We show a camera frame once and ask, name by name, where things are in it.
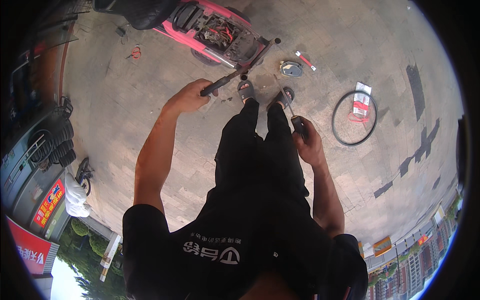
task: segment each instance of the red sign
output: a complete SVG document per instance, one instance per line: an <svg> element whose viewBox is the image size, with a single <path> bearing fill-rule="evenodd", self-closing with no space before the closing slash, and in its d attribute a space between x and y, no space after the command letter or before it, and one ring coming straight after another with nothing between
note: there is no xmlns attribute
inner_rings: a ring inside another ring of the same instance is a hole
<svg viewBox="0 0 480 300"><path fill-rule="evenodd" d="M53 210L57 206L58 201L64 194L65 188L63 187L61 179L58 179L36 212L35 218L33 219L35 223L39 224L42 228L45 227L48 218L50 218Z"/></svg>
<svg viewBox="0 0 480 300"><path fill-rule="evenodd" d="M51 243L31 234L7 217L17 251L31 274L43 274Z"/></svg>
<svg viewBox="0 0 480 300"><path fill-rule="evenodd" d="M424 242L426 242L428 240L428 237L426 235L423 235L420 239L419 239L419 245L421 246Z"/></svg>

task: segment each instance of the sky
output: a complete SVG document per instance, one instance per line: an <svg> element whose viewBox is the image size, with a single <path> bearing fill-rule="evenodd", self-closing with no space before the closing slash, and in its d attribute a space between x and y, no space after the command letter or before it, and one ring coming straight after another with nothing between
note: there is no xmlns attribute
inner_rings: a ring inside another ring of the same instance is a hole
<svg viewBox="0 0 480 300"><path fill-rule="evenodd" d="M448 239L448 247L447 247L447 252L445 253L445 256L443 256L441 259L438 260L438 268L433 272L432 276L430 279L425 280L425 285L423 286L423 290L420 292L416 293L410 300L419 300L421 299L421 296L423 295L424 291L427 290L427 287L430 285L432 280L435 278L437 275L438 270L440 270L440 267L442 266L442 263L444 262L444 258L447 257L448 255L448 250L450 249L450 245L452 244L453 238L455 237L456 230L452 232L452 235Z"/></svg>
<svg viewBox="0 0 480 300"><path fill-rule="evenodd" d="M84 300L82 293L85 291L77 284L77 275L68 265L55 257L52 272L53 283L51 300Z"/></svg>

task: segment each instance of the pink electric scooter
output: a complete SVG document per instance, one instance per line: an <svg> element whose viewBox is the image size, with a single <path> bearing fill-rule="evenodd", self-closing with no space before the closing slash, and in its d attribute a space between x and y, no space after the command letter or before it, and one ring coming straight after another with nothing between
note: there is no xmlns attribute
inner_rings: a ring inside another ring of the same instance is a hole
<svg viewBox="0 0 480 300"><path fill-rule="evenodd" d="M206 65L237 70L233 77L262 63L268 49L280 43L253 31L245 14L207 0L93 0L93 9L122 15L135 29L153 29L171 37L189 46Z"/></svg>

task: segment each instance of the screwdriver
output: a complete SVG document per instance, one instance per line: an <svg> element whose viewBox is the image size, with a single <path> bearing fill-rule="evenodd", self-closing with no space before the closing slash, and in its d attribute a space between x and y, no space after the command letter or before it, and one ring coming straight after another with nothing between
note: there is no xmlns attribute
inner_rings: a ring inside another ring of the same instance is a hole
<svg viewBox="0 0 480 300"><path fill-rule="evenodd" d="M287 101L287 106L290 109L290 112L292 113L292 117L290 118L290 121L293 124L293 129L301 135L304 141L306 141L308 139L308 135L307 135L307 131L305 130L305 128L301 123L300 117L297 116L295 113L293 113L293 109L292 109L292 106L290 105L290 101L288 100L288 96L287 94L285 94L285 91L283 90L283 87L278 81L278 78L276 77L275 74L273 74L273 77L275 78L276 83L278 83L278 86L280 86L280 91L282 91L283 97L285 97L285 100Z"/></svg>

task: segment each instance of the screwdriver handle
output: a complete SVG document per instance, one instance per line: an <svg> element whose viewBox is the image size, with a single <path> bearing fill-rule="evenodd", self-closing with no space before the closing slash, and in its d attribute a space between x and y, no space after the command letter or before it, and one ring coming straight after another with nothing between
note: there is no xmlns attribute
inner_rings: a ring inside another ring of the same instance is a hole
<svg viewBox="0 0 480 300"><path fill-rule="evenodd" d="M305 130L305 127L302 125L300 117L299 116L293 116L290 119L290 121L292 121L293 129L301 135L303 141L304 142L307 141L308 133Z"/></svg>

